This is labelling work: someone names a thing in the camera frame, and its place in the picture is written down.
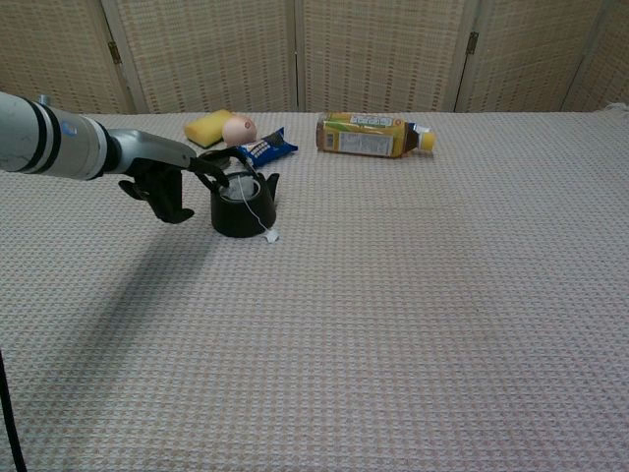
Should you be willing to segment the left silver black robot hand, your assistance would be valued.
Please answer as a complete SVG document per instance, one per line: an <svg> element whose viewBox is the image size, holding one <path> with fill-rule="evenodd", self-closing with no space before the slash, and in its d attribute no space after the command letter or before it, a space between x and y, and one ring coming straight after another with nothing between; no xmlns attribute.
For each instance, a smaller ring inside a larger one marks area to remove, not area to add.
<svg viewBox="0 0 629 472"><path fill-rule="evenodd" d="M194 215L183 206L184 171L208 185L213 184L210 178L228 184L224 169L233 155L229 149L198 154L181 142L132 129L111 129L108 144L112 162L105 171L126 175L119 187L131 198L148 203L163 222L179 224Z"/></svg>

